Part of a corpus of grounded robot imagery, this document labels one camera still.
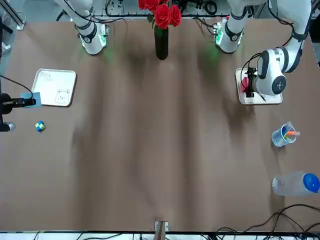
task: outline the green leaf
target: green leaf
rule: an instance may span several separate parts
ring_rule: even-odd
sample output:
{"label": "green leaf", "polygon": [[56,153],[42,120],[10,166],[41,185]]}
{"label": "green leaf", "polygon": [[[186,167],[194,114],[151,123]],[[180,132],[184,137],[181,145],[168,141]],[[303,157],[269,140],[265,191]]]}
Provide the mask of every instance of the green leaf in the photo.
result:
{"label": "green leaf", "polygon": [[163,34],[163,30],[159,28],[157,25],[154,27],[154,32],[158,37],[161,37]]}
{"label": "green leaf", "polygon": [[146,19],[148,20],[149,23],[151,23],[152,20],[154,19],[154,16],[149,13],[148,16],[146,16]]}

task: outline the small cube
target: small cube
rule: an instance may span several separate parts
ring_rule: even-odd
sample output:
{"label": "small cube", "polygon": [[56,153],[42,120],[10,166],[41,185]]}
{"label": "small cube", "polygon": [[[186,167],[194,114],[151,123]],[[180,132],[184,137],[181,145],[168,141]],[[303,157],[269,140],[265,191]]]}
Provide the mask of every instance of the small cube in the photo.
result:
{"label": "small cube", "polygon": [[36,124],[35,124],[35,128],[36,130],[41,133],[43,130],[45,130],[46,126],[44,124],[43,121],[38,121]]}

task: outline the plastic bottle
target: plastic bottle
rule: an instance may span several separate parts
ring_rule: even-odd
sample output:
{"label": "plastic bottle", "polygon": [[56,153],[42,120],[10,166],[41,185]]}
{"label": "plastic bottle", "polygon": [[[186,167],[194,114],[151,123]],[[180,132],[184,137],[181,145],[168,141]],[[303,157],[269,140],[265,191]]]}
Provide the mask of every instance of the plastic bottle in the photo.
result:
{"label": "plastic bottle", "polygon": [[271,187],[275,194],[281,196],[308,196],[318,193],[320,181],[313,173],[298,171],[275,176]]}

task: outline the brown table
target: brown table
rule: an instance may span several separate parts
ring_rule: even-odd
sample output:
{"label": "brown table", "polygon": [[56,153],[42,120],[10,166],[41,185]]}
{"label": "brown table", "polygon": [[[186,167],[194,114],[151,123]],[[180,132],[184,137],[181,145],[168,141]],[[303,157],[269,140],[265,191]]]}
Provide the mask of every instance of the brown table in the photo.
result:
{"label": "brown table", "polygon": [[[319,68],[310,38],[287,74],[280,105],[243,106],[235,70],[284,43],[290,27],[250,20],[242,44],[223,54],[194,20],[170,28],[169,56],[155,56],[146,20],[111,24],[108,48],[88,55],[71,22],[29,23],[16,35],[6,75],[31,88],[40,68],[74,70],[71,107],[15,109],[0,135],[0,230],[237,230],[312,197],[275,197],[274,175],[320,175]],[[24,90],[2,81],[18,97]],[[42,120],[46,130],[38,133]],[[279,149],[271,133],[292,121],[301,136]],[[320,215],[297,207],[306,227]],[[270,231],[266,225],[257,231]],[[280,221],[278,231],[293,227]]]}

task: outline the clear cup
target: clear cup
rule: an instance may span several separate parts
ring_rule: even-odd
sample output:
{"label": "clear cup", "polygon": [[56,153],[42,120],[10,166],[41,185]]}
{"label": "clear cup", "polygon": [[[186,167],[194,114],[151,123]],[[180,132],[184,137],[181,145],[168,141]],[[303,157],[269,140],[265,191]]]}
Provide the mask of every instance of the clear cup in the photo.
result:
{"label": "clear cup", "polygon": [[275,194],[281,196],[308,196],[318,193],[320,181],[313,173],[298,171],[275,176],[271,187]]}
{"label": "clear cup", "polygon": [[289,131],[294,131],[294,132],[296,131],[290,121],[272,133],[271,139],[272,139],[273,144],[276,147],[281,148],[287,144],[294,143],[297,139],[297,136],[291,135],[291,136],[285,137],[285,134]]}

